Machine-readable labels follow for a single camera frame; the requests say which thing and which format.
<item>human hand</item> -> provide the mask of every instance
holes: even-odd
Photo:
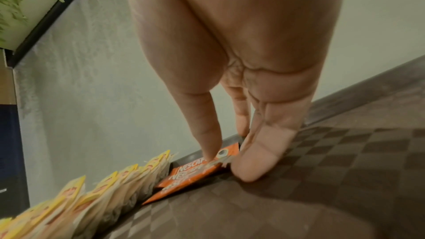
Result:
[[[254,181],[271,170],[309,109],[341,0],[128,1],[142,49],[204,156],[222,143],[210,94],[221,83],[246,136],[233,173]]]

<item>orange coffee packet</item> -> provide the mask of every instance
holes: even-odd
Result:
[[[170,176],[161,181],[157,187],[163,188],[143,204],[162,199],[190,184],[207,177],[216,172],[223,165],[230,163],[234,156],[239,153],[239,144],[227,146],[221,149],[213,161],[207,162],[204,158],[199,158],[183,166],[174,168]]]

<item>brown checkered mat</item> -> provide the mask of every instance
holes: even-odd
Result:
[[[261,180],[215,176],[142,207],[106,237],[422,239],[424,177],[424,129],[316,127]]]

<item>black beam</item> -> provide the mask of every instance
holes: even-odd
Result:
[[[41,21],[34,27],[31,33],[12,53],[7,54],[6,63],[9,67],[14,68],[19,64],[27,52],[38,42],[38,40],[52,26],[56,19],[66,10],[66,8],[74,0],[65,0],[65,2],[56,1],[53,7],[46,13]]]

